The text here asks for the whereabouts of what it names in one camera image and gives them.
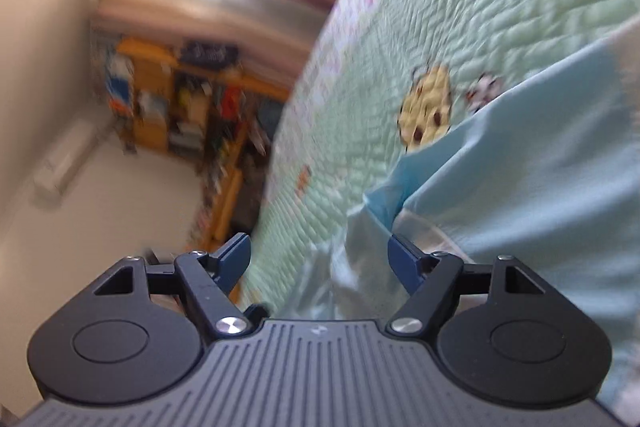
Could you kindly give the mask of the light blue white jacket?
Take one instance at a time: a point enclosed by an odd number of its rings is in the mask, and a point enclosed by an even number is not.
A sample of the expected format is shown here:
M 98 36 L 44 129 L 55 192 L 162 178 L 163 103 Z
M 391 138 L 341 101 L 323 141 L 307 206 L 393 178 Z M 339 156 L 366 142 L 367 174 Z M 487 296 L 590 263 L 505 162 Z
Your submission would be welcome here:
M 613 363 L 599 398 L 637 425 L 638 22 L 402 156 L 314 247 L 281 317 L 390 317 L 406 299 L 387 261 L 392 234 L 474 263 L 523 261 L 606 332 Z

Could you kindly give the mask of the wooden desk with drawers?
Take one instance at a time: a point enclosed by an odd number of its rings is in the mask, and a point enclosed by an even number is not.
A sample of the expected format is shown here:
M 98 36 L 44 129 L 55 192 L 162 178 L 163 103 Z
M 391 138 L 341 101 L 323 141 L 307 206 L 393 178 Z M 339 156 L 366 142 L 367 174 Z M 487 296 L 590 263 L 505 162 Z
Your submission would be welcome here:
M 262 205 L 270 144 L 262 130 L 242 122 L 201 170 L 202 198 L 186 247 L 214 251 L 235 233 L 253 232 Z

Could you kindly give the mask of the wooden bookshelf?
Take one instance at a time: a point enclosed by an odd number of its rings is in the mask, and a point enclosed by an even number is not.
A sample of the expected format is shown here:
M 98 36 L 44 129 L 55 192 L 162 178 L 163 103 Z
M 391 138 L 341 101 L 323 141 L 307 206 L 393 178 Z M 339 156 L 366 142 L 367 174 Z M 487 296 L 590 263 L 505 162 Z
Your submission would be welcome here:
M 216 72 L 182 64 L 182 46 L 134 37 L 105 49 L 105 91 L 127 152 L 139 147 L 201 165 L 235 134 L 250 104 L 284 102 L 291 89 L 247 72 L 241 62 Z

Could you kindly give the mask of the dark hanging tote bag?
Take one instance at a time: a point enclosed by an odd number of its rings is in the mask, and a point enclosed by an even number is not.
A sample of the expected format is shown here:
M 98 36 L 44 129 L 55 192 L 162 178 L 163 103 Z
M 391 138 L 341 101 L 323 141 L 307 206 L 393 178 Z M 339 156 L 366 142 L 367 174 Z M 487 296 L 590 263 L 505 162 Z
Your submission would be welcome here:
M 238 64 L 239 57 L 240 49 L 234 44 L 191 40 L 181 48 L 179 61 L 219 72 Z

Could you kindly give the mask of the pink left curtain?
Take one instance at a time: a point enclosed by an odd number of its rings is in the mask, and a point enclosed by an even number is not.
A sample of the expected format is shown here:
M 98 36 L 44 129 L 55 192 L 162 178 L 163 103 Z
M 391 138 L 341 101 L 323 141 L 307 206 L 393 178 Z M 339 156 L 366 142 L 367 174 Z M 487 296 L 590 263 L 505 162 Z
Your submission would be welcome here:
M 234 44 L 240 62 L 272 84 L 292 88 L 327 10 L 299 0 L 94 0 L 95 28 L 164 44 Z

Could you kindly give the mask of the green quilted bee bedspread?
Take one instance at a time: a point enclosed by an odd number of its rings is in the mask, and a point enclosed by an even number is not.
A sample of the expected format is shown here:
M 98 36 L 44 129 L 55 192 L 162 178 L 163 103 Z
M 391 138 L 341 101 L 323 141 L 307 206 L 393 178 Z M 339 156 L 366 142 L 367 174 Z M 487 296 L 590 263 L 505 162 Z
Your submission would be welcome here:
M 384 257 L 344 265 L 347 216 L 405 152 L 397 119 L 416 80 L 447 69 L 453 122 L 490 72 L 513 87 L 625 23 L 639 0 L 337 0 L 283 109 L 242 303 L 372 291 L 401 296 Z

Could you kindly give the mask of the white wall air conditioner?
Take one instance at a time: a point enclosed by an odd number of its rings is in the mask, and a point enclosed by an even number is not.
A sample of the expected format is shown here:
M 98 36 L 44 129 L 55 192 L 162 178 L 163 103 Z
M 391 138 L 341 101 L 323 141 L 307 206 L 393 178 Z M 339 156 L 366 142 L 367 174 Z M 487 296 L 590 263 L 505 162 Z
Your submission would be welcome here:
M 38 202 L 56 204 L 100 143 L 104 127 L 79 118 L 54 142 L 34 172 L 32 186 Z

